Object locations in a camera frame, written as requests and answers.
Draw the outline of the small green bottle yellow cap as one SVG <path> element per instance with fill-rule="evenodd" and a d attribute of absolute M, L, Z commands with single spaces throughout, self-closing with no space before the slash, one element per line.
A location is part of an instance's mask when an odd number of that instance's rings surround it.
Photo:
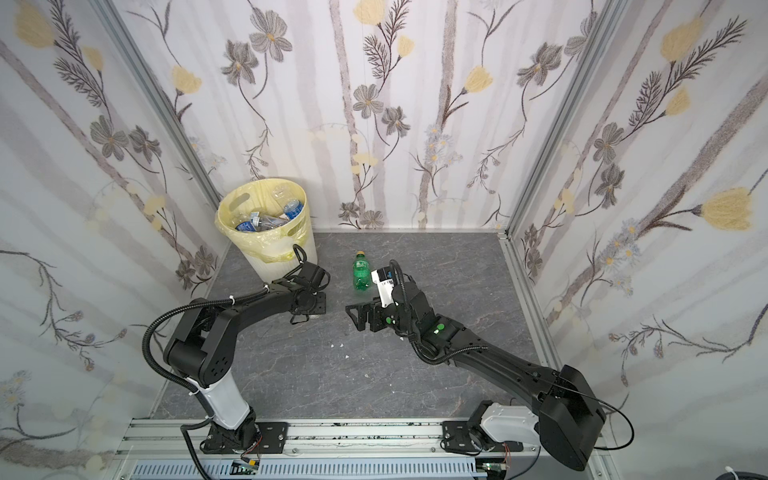
<path fill-rule="evenodd" d="M 367 290 L 371 283 L 369 261 L 363 251 L 358 251 L 353 262 L 353 287 L 356 290 Z"/>

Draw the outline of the clear bottle blue label blue cap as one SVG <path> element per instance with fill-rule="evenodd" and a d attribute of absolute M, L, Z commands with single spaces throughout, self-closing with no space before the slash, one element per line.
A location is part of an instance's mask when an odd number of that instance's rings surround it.
<path fill-rule="evenodd" d="M 262 232 L 264 230 L 262 220 L 263 217 L 261 213 L 259 211 L 253 211 L 245 215 L 236 225 L 235 229 L 240 232 Z"/>

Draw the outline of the crushed clear bottle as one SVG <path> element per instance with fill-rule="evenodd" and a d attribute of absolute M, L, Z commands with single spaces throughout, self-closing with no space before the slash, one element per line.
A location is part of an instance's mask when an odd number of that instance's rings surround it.
<path fill-rule="evenodd" d="M 270 215 L 259 215 L 253 219 L 253 223 L 259 232 L 276 229 L 286 225 L 289 222 L 290 220 L 288 218 L 273 217 Z"/>

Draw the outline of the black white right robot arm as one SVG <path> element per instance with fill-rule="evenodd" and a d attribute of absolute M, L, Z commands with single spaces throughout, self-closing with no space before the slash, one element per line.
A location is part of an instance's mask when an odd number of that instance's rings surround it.
<path fill-rule="evenodd" d="M 396 261 L 374 271 L 372 280 L 378 296 L 345 308 L 357 330 L 391 329 L 422 362 L 451 363 L 473 372 L 528 408 L 528 414 L 516 415 L 508 406 L 483 403 L 472 417 L 480 435 L 495 443 L 537 444 L 562 465 L 586 469 L 609 414 L 620 410 L 598 398 L 579 370 L 570 365 L 556 370 L 522 359 L 437 313 Z"/>

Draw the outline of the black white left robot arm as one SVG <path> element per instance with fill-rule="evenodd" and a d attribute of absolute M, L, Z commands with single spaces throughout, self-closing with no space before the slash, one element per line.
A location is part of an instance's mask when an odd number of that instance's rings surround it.
<path fill-rule="evenodd" d="M 293 246 L 298 264 L 254 293 L 198 298 L 150 323 L 142 338 L 147 365 L 198 401 L 205 419 L 181 427 L 192 454 L 246 454 L 262 441 L 254 408 L 233 378 L 241 333 L 279 314 L 307 321 L 326 311 L 330 274 Z"/>

